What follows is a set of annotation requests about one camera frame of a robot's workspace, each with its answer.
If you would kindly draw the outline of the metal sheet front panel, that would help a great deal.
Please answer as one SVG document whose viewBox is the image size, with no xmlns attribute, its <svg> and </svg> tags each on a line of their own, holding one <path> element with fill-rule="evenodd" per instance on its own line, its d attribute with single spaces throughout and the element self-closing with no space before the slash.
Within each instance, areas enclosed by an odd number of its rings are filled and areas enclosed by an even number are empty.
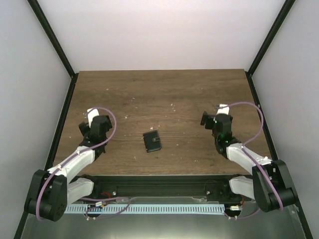
<svg viewBox="0 0 319 239">
<path fill-rule="evenodd" d="M 116 205 L 129 205 L 125 200 Z M 195 198 L 134 198 L 131 204 L 215 204 Z M 196 214 L 64 214 L 56 222 L 30 217 L 24 239 L 304 239 L 298 210 L 264 213 L 246 202 L 236 219 Z"/>
</svg>

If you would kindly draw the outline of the black leather card holder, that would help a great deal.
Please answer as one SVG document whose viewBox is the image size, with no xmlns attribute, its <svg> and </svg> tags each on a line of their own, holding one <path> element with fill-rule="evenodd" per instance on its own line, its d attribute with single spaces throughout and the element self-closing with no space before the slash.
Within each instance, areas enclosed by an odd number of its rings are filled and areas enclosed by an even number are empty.
<svg viewBox="0 0 319 239">
<path fill-rule="evenodd" d="M 147 153 L 161 150 L 161 140 L 157 130 L 146 132 L 143 134 L 143 140 Z"/>
</svg>

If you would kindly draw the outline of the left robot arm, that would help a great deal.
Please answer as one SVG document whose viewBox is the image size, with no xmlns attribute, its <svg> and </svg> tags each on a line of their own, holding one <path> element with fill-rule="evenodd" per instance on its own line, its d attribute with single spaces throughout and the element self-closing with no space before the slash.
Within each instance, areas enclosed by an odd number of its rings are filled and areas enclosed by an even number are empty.
<svg viewBox="0 0 319 239">
<path fill-rule="evenodd" d="M 30 183 L 24 210 L 38 220 L 59 220 L 68 205 L 87 197 L 97 201 L 102 195 L 100 186 L 88 178 L 75 176 L 105 153 L 107 132 L 113 129 L 108 115 L 97 110 L 88 114 L 88 122 L 79 124 L 83 140 L 76 150 L 62 162 L 48 170 L 37 170 Z"/>
</svg>

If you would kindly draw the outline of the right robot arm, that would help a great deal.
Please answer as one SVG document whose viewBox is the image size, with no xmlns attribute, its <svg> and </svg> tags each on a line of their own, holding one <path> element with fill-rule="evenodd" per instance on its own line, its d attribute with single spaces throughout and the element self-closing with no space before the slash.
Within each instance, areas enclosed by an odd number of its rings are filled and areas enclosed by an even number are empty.
<svg viewBox="0 0 319 239">
<path fill-rule="evenodd" d="M 200 124 L 211 130 L 216 150 L 226 159 L 244 168 L 251 178 L 237 176 L 221 188 L 221 194 L 228 201 L 238 195 L 255 200 L 263 212 L 279 210 L 293 205 L 298 200 L 297 191 L 286 163 L 272 160 L 246 148 L 232 134 L 233 117 L 218 110 L 210 115 L 203 112 Z"/>
</svg>

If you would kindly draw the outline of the black aluminium frame rail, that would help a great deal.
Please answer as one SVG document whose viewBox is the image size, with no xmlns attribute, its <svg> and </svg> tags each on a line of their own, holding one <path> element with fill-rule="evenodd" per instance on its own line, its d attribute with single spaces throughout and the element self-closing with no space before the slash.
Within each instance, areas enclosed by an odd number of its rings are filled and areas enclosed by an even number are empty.
<svg viewBox="0 0 319 239">
<path fill-rule="evenodd" d="M 93 192 L 85 200 L 114 197 L 195 197 L 222 204 L 251 199 L 234 194 L 229 180 L 236 175 L 93 176 Z"/>
</svg>

